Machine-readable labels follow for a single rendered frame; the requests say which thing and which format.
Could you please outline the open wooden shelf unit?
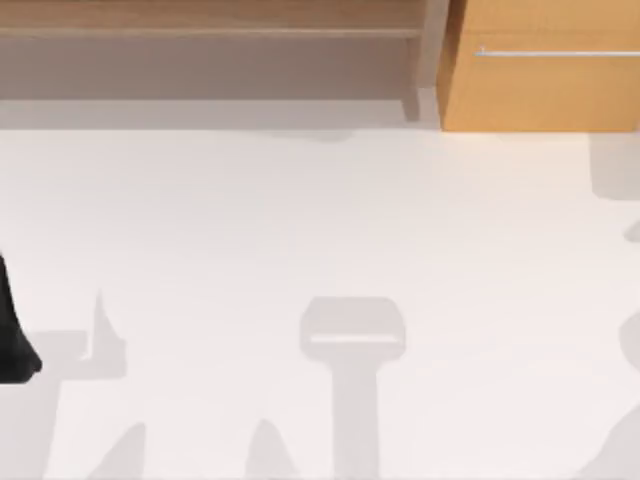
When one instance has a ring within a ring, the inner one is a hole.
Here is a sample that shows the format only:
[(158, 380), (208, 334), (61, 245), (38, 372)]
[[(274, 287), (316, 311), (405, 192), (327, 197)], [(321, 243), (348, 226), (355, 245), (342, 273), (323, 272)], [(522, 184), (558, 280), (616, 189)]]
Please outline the open wooden shelf unit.
[(421, 115), (451, 0), (0, 0), (0, 99), (396, 101)]

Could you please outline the light wooden cupboard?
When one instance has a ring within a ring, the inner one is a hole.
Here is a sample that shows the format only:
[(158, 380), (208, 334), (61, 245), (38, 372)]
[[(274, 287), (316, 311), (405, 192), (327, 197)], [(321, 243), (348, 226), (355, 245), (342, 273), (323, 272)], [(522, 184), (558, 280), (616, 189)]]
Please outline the light wooden cupboard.
[(448, 132), (640, 129), (640, 58), (487, 58), (487, 50), (640, 51), (640, 0), (451, 0), (437, 76)]

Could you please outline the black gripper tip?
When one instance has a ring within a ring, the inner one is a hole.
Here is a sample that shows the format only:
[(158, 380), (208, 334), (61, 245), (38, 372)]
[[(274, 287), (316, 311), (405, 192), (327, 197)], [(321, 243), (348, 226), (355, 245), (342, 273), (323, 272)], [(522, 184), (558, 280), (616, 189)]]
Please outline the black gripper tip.
[(0, 254), (0, 384), (24, 384), (43, 362), (18, 320), (4, 257)]

